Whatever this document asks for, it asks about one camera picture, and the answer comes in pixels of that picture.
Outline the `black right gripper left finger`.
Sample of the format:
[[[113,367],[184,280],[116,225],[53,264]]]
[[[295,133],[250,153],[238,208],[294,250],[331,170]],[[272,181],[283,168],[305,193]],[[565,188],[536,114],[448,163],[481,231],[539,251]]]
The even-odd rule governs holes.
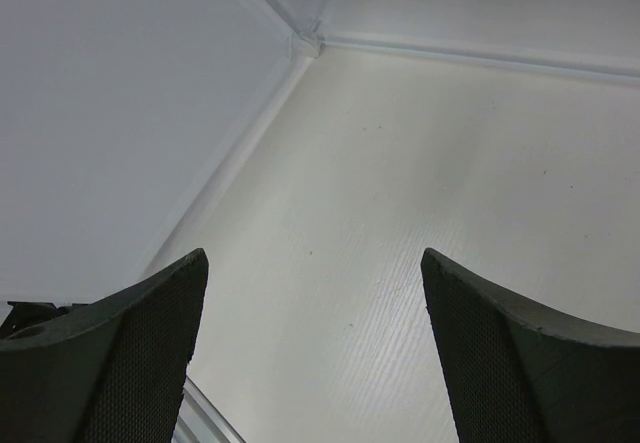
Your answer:
[[[10,302],[2,441],[171,441],[208,270],[198,248],[91,304]]]

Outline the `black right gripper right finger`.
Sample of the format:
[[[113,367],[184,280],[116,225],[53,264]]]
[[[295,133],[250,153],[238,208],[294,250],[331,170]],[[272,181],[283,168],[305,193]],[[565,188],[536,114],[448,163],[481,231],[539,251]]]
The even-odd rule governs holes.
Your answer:
[[[538,303],[432,248],[421,272],[460,441],[638,441],[638,334]]]

